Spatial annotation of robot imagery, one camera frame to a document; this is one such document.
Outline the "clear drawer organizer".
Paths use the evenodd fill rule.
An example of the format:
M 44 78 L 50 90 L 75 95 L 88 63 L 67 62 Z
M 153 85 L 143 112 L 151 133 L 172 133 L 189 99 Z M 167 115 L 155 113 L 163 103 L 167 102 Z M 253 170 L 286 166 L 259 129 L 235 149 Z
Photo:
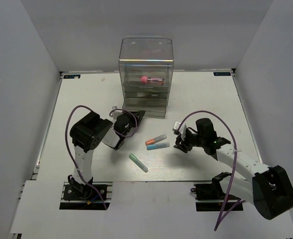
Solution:
M 171 38 L 127 36 L 122 39 L 119 73 L 123 91 L 123 109 L 145 111 L 149 117 L 164 118 L 174 69 Z M 164 78 L 164 85 L 143 84 L 141 76 Z M 137 93 L 150 92 L 159 97 L 141 98 Z

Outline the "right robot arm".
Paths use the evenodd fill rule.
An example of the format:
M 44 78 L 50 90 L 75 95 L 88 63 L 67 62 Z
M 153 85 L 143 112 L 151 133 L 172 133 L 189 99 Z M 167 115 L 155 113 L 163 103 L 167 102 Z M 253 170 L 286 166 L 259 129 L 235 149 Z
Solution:
M 218 137 L 208 118 L 196 121 L 192 131 L 176 121 L 173 132 L 177 136 L 174 148 L 188 153 L 200 147 L 216 161 L 234 167 L 240 177 L 222 172 L 211 179 L 210 184 L 197 184 L 191 189 L 196 199 L 239 199 L 255 206 L 259 214 L 271 220 L 293 208 L 293 186 L 284 168 L 274 167 L 251 159 L 227 139 Z

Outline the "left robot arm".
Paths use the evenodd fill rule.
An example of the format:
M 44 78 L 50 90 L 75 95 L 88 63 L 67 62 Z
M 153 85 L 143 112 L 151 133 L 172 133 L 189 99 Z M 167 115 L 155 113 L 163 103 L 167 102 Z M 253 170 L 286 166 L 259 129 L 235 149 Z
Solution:
M 76 122 L 70 130 L 70 137 L 75 149 L 76 166 L 72 178 L 78 184 L 75 193 L 82 199 L 92 194 L 93 181 L 92 159 L 93 152 L 102 142 L 113 150 L 122 147 L 125 139 L 134 135 L 145 115 L 145 111 L 124 111 L 117 110 L 111 114 L 116 121 L 100 118 L 100 115 L 90 111 L 82 119 Z

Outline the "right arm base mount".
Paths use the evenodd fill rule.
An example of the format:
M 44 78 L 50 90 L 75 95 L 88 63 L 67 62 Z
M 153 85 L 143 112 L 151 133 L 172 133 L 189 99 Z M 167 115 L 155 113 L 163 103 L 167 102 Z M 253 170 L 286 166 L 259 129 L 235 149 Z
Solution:
M 221 188 L 220 182 L 230 176 L 231 173 L 222 172 L 213 177 L 210 182 L 193 184 L 190 192 L 195 195 L 197 212 L 219 212 L 222 209 L 226 190 Z

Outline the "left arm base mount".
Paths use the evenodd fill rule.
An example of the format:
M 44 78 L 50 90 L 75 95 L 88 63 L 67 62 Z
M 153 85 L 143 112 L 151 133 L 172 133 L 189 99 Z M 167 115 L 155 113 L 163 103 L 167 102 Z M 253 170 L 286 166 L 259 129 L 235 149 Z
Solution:
M 111 203 L 113 184 L 111 182 L 98 182 L 94 186 L 99 190 L 106 208 L 108 208 Z M 106 208 L 98 193 L 92 188 L 89 188 L 89 192 L 81 194 L 68 182 L 64 182 L 60 210 L 104 211 Z

